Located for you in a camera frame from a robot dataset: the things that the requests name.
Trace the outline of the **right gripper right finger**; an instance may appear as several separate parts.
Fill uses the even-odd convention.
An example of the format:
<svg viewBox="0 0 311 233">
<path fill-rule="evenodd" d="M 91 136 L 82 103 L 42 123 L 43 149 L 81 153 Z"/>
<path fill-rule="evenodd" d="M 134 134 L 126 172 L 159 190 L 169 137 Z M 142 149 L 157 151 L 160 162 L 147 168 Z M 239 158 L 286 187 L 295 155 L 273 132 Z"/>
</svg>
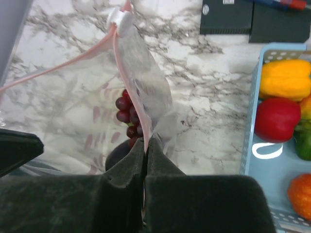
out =
<svg viewBox="0 0 311 233">
<path fill-rule="evenodd" d="M 145 178 L 149 233 L 274 233 L 276 228 L 260 185 L 244 175 L 186 175 L 148 147 Z"/>
</svg>

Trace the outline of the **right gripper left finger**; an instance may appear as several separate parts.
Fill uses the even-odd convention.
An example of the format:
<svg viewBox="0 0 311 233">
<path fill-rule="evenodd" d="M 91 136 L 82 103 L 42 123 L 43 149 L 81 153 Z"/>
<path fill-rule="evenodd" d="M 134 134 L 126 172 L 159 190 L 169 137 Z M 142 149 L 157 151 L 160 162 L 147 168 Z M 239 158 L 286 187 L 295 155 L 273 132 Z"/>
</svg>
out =
<svg viewBox="0 0 311 233">
<path fill-rule="evenodd" d="M 102 175 L 0 181 L 3 233 L 138 233 L 143 226 L 144 143 Z"/>
</svg>

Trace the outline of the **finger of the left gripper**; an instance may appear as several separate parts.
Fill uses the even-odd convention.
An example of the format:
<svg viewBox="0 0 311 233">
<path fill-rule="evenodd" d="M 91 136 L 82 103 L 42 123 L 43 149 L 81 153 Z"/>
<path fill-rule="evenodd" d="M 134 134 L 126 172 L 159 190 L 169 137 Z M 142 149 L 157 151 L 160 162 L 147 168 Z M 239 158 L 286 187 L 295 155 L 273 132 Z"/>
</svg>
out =
<svg viewBox="0 0 311 233">
<path fill-rule="evenodd" d="M 3 177 L 44 152 L 38 136 L 7 129 L 0 130 L 0 176 Z"/>
</svg>

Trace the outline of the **clear pink zip top bag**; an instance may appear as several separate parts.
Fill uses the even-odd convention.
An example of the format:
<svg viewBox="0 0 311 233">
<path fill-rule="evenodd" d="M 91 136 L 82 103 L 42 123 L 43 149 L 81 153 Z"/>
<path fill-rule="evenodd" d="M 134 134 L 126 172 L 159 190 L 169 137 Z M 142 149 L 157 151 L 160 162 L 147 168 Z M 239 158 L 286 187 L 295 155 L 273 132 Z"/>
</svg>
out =
<svg viewBox="0 0 311 233">
<path fill-rule="evenodd" d="M 32 133 L 44 152 L 14 175 L 101 174 L 107 155 L 127 139 L 115 101 L 126 89 L 142 123 L 171 156 L 176 114 L 169 84 L 133 23 L 130 1 L 107 19 L 108 34 L 84 54 L 0 90 L 0 126 Z"/>
</svg>

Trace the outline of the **purple grape bunch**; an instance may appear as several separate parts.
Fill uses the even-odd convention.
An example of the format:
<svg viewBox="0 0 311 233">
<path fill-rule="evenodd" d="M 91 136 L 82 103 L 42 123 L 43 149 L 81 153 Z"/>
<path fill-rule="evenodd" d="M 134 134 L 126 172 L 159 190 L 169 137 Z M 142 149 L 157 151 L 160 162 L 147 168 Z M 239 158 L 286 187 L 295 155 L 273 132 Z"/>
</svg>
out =
<svg viewBox="0 0 311 233">
<path fill-rule="evenodd" d="M 143 131 L 137 111 L 126 89 L 116 99 L 115 106 L 118 109 L 116 113 L 117 120 L 127 125 L 128 145 L 129 148 L 132 148 L 139 138 L 143 138 Z"/>
</svg>

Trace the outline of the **blue plastic basket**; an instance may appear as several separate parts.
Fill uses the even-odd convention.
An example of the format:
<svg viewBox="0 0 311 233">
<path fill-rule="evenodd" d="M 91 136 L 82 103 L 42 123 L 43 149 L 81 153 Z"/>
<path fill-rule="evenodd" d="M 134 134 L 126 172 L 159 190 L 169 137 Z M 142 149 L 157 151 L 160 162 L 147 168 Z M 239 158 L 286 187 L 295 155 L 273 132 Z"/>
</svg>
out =
<svg viewBox="0 0 311 233">
<path fill-rule="evenodd" d="M 310 221 L 295 213 L 287 196 L 290 181 L 300 174 L 309 173 L 311 164 L 297 157 L 294 139 L 279 144 L 267 143 L 254 134 L 254 126 L 257 106 L 261 102 L 259 85 L 263 64 L 296 58 L 310 61 L 310 45 L 270 43 L 261 49 L 252 75 L 240 168 L 242 175 L 253 177 L 262 187 L 279 233 L 311 231 Z"/>
</svg>

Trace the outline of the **red apple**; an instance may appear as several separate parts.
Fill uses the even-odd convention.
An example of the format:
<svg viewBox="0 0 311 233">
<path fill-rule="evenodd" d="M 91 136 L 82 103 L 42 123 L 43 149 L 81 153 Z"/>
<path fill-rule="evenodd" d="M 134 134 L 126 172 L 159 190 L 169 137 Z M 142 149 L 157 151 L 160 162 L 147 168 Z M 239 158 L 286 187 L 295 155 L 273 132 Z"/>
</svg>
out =
<svg viewBox="0 0 311 233">
<path fill-rule="evenodd" d="M 269 143 L 290 140 L 301 120 L 301 109 L 297 102 L 286 98 L 270 98 L 257 108 L 254 133 Z"/>
</svg>

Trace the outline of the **yellow bell pepper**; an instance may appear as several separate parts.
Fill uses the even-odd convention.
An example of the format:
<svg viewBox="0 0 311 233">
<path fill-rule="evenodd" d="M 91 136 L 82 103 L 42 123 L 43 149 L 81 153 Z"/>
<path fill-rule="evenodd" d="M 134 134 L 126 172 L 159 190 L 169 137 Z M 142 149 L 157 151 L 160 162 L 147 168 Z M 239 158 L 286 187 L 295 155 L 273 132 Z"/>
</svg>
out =
<svg viewBox="0 0 311 233">
<path fill-rule="evenodd" d="M 311 93 L 311 63 L 292 59 L 262 66 L 259 98 L 288 98 L 299 102 Z"/>
</svg>

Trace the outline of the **purple eggplant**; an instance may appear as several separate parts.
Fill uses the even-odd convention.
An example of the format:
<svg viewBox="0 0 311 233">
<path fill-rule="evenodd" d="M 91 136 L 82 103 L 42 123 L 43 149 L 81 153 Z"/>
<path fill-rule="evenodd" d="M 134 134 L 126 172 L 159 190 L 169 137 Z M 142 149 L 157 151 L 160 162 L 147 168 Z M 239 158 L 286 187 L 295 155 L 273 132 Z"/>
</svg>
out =
<svg viewBox="0 0 311 233">
<path fill-rule="evenodd" d="M 105 161 L 105 171 L 110 170 L 120 160 L 122 160 L 131 150 L 129 140 L 126 140 L 115 147 L 107 156 Z"/>
</svg>

